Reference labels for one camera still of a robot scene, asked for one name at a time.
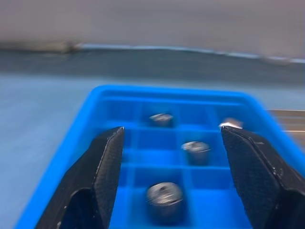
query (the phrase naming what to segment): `shiny metal object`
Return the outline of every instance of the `shiny metal object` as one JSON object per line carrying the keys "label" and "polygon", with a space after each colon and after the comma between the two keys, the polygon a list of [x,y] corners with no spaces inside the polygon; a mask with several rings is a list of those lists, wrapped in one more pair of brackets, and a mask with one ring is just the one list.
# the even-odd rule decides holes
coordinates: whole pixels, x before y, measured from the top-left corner
{"label": "shiny metal object", "polygon": [[166,113],[155,114],[149,117],[156,126],[170,127],[173,124],[173,116]]}
{"label": "shiny metal object", "polygon": [[146,194],[148,213],[161,224],[176,224],[183,218],[183,193],[174,183],[151,186]]}
{"label": "shiny metal object", "polygon": [[236,120],[236,119],[233,119],[233,118],[226,118],[224,119],[224,121],[222,123],[219,124],[219,127],[223,127],[223,126],[231,126],[231,127],[235,127],[235,128],[238,128],[238,129],[242,129],[243,128],[243,123]]}
{"label": "shiny metal object", "polygon": [[191,164],[205,165],[208,163],[211,151],[208,144],[199,141],[187,142],[182,145],[182,149],[187,152]]}

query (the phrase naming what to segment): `white wall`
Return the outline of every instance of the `white wall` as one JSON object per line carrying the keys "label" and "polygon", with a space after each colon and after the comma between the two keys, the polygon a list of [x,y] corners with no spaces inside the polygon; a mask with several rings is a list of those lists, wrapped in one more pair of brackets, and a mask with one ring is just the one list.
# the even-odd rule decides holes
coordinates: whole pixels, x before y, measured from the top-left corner
{"label": "white wall", "polygon": [[0,41],[175,45],[305,57],[305,0],[0,0]]}

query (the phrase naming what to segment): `table surface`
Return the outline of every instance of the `table surface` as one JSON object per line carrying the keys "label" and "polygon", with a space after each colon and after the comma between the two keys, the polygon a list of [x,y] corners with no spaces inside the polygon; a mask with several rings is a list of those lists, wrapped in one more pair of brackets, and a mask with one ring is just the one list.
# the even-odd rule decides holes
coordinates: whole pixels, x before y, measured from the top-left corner
{"label": "table surface", "polygon": [[[98,85],[133,84],[244,91],[260,100],[266,109],[305,110],[304,84],[298,78],[304,77],[304,72],[296,73],[295,70],[292,70],[292,75],[295,75],[295,82],[297,82],[295,84],[283,83],[270,86],[270,84],[259,84],[253,80],[256,75],[260,81],[264,80],[265,74],[269,74],[270,71],[265,68],[260,68],[260,72],[263,71],[263,74],[250,71],[249,75],[243,75],[239,79],[234,78],[232,73],[229,74],[232,77],[226,79],[223,76],[225,72],[217,74],[213,72],[213,76],[216,75],[217,80],[214,81],[207,77],[194,76],[207,75],[204,71],[211,65],[211,62],[208,63],[209,65],[205,65],[206,68],[202,67],[203,62],[198,66],[189,62],[190,77],[185,77],[186,73],[183,73],[184,78],[181,77],[181,69],[177,70],[173,66],[172,69],[167,68],[165,71],[168,75],[178,74],[177,79],[164,75],[154,77],[159,73],[163,74],[163,58],[166,55],[159,55],[154,61],[145,59],[144,62],[141,62],[143,58],[138,57],[137,63],[142,64],[139,71],[143,77],[131,77],[132,74],[139,74],[134,67],[126,65],[124,70],[116,70],[115,67],[123,66],[127,59],[115,58],[113,53],[109,53],[109,55],[112,61],[108,61],[107,53],[104,53],[99,61],[96,59],[87,61],[86,66],[84,66],[84,61],[81,61],[83,64],[81,69],[84,72],[80,74],[78,62],[59,66],[61,64],[58,62],[62,60],[56,58],[48,59],[46,64],[39,62],[41,58],[15,58],[5,55],[7,58],[4,59],[0,54],[0,60],[3,60],[0,62],[0,180],[2,182],[0,228],[10,229],[16,223],[81,104],[91,89]],[[177,55],[173,55],[170,62],[168,59],[165,62],[167,65],[176,65],[177,58]],[[158,68],[152,68],[151,65],[154,64],[158,64]],[[286,70],[280,69],[276,72],[285,81]],[[282,122],[287,122],[287,119],[283,118],[286,116],[285,113],[277,111],[275,114],[281,117]],[[298,121],[305,125],[304,113],[293,113],[293,115],[303,117]],[[295,123],[295,118],[290,118],[285,126],[287,129],[291,129],[298,125]],[[298,141],[304,143],[303,132],[299,131],[289,132],[289,134],[293,134]]]}

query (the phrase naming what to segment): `black rubber pad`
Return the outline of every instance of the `black rubber pad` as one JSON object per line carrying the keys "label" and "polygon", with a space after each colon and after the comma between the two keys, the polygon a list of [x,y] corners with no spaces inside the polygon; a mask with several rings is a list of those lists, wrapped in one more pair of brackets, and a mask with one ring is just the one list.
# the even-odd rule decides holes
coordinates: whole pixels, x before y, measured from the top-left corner
{"label": "black rubber pad", "polygon": [[221,130],[236,191],[253,229],[304,229],[305,180],[263,137]]}
{"label": "black rubber pad", "polygon": [[123,143],[123,127],[94,138],[65,173],[36,228],[107,229],[119,183]]}

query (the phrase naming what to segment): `blue ice cube tray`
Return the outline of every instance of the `blue ice cube tray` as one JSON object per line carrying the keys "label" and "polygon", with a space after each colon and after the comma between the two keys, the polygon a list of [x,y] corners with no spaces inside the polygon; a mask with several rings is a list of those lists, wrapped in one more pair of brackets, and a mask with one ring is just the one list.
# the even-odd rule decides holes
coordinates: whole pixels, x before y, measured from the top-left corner
{"label": "blue ice cube tray", "polygon": [[[173,116],[171,127],[149,117]],[[65,171],[102,131],[125,127],[125,144],[111,229],[166,228],[146,211],[145,192],[159,182],[178,184],[186,200],[182,221],[171,228],[249,229],[233,185],[219,124],[225,118],[266,137],[303,176],[305,158],[272,117],[244,93],[131,86],[100,86],[87,98],[47,168],[16,228],[34,228]],[[211,146],[208,164],[193,166],[181,149],[188,141]]]}

